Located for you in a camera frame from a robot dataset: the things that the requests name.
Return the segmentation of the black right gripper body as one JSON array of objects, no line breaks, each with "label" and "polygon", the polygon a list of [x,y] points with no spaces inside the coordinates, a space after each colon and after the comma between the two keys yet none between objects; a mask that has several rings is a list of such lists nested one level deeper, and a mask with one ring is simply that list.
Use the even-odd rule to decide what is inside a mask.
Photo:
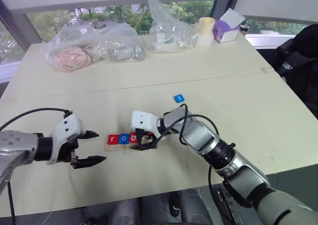
[{"label": "black right gripper body", "polygon": [[155,140],[157,138],[155,137],[155,135],[152,132],[149,131],[145,131],[144,129],[142,129],[142,141],[140,144],[154,144]]}]

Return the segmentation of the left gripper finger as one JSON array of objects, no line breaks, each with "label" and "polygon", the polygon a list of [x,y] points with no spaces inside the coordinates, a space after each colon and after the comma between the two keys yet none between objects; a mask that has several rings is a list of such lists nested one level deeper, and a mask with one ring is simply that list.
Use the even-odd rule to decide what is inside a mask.
[{"label": "left gripper finger", "polygon": [[92,139],[97,137],[99,137],[98,133],[87,130],[85,132],[82,132],[80,135],[76,136],[76,140],[86,140],[86,139]]},{"label": "left gripper finger", "polygon": [[77,159],[76,162],[73,164],[73,169],[92,167],[103,162],[106,159],[107,157],[104,156],[89,156],[85,159]]}]

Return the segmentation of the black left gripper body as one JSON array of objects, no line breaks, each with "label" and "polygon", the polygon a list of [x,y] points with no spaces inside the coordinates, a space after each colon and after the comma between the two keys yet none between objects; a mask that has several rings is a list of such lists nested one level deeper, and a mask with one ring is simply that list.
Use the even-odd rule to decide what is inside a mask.
[{"label": "black left gripper body", "polygon": [[59,150],[57,162],[69,162],[71,166],[76,166],[78,164],[78,157],[76,156],[75,149],[78,147],[77,139],[67,140]]}]

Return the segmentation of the wooden letter tray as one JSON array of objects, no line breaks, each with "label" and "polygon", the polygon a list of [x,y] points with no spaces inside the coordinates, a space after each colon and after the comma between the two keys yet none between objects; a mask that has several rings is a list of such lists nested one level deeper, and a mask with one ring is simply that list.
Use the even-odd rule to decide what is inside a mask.
[{"label": "wooden letter tray", "polygon": [[130,147],[133,146],[133,145],[136,145],[136,144],[131,144],[131,143],[128,143],[128,144],[125,144],[125,145],[120,145],[120,144],[117,144],[117,145],[108,145],[107,144],[107,137],[108,135],[105,136],[105,143],[104,143],[104,150],[105,151],[119,151],[119,150],[131,150]]}]

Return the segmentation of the plastic bag with pink cloth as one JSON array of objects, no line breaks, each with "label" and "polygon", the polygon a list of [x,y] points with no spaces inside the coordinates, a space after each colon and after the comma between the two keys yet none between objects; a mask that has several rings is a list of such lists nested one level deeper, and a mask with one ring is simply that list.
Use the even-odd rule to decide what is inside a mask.
[{"label": "plastic bag with pink cloth", "polygon": [[65,26],[46,44],[45,59],[61,72],[73,72],[103,59],[98,53],[100,32],[91,25]]}]

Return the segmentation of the plastic bag with grey item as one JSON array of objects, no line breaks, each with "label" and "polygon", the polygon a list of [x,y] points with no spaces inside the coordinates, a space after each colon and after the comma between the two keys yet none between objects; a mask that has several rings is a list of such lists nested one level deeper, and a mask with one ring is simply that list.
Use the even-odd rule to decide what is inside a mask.
[{"label": "plastic bag with grey item", "polygon": [[146,58],[139,35],[127,23],[100,29],[95,50],[99,57],[112,61],[141,61]]}]

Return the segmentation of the clear plastic bag white items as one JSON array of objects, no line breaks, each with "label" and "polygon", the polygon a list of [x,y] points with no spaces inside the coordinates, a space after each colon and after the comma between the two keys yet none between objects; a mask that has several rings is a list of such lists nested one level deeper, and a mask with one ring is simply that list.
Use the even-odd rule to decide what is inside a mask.
[{"label": "clear plastic bag white items", "polygon": [[178,20],[159,0],[148,0],[152,25],[150,49],[160,53],[176,53],[194,46],[194,30]]}]

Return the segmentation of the purple and white carton box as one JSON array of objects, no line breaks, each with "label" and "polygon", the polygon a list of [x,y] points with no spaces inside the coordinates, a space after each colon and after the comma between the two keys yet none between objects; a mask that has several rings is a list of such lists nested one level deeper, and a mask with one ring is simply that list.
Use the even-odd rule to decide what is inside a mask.
[{"label": "purple and white carton box", "polygon": [[220,44],[234,41],[239,33],[239,26],[244,20],[243,15],[229,8],[215,22],[213,28],[214,39]]}]

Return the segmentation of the black chair with jacket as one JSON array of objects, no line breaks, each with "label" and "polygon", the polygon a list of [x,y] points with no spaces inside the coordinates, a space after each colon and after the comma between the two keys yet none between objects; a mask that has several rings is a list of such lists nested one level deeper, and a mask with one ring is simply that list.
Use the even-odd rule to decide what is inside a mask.
[{"label": "black chair with jacket", "polygon": [[274,70],[318,119],[318,24],[276,48]]}]

